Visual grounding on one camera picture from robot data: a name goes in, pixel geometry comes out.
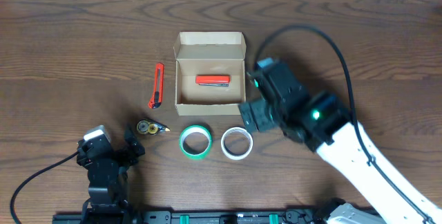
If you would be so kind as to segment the correction tape dispenser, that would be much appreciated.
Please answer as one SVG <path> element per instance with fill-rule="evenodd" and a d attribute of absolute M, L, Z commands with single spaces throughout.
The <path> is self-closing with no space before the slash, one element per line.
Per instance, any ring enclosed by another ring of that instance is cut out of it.
<path fill-rule="evenodd" d="M 170 131 L 166 125 L 150 119 L 140 120 L 136 125 L 136 129 L 138 133 L 150 136 Z"/>

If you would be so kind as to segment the white tape roll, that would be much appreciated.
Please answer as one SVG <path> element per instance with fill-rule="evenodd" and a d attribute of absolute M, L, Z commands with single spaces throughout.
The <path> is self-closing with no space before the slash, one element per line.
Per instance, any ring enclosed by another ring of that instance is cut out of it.
<path fill-rule="evenodd" d="M 246 129 L 232 127 L 223 133 L 220 146 L 228 159 L 243 160 L 253 149 L 253 138 Z"/>

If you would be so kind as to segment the red utility knife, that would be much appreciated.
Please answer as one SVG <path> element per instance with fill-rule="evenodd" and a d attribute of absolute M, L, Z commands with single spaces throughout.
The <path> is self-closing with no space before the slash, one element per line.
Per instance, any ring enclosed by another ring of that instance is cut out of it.
<path fill-rule="evenodd" d="M 153 94 L 148 103 L 148 107 L 150 109 L 159 108 L 160 105 L 162 104 L 163 82 L 164 82 L 164 65 L 163 63 L 157 63 L 155 65 L 155 81 L 153 87 Z"/>

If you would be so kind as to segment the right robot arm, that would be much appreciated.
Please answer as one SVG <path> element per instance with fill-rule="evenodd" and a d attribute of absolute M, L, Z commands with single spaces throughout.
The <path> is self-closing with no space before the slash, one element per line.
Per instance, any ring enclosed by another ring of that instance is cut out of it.
<path fill-rule="evenodd" d="M 286 63 L 271 58 L 258 62 L 250 76 L 261 97 L 239 106 L 249 133 L 278 127 L 303 143 L 344 175 L 386 223 L 441 222 L 441 208 L 391 164 L 335 95 L 310 96 Z"/>

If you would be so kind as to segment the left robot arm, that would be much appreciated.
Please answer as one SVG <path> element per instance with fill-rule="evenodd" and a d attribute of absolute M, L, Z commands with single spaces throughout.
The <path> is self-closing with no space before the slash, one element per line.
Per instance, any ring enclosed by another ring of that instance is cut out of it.
<path fill-rule="evenodd" d="M 124 131 L 125 146 L 114 150 L 104 126 L 88 131 L 78 142 L 77 164 L 88 173 L 89 199 L 83 204 L 81 223 L 144 222 L 128 199 L 128 170 L 145 154 L 132 128 Z"/>

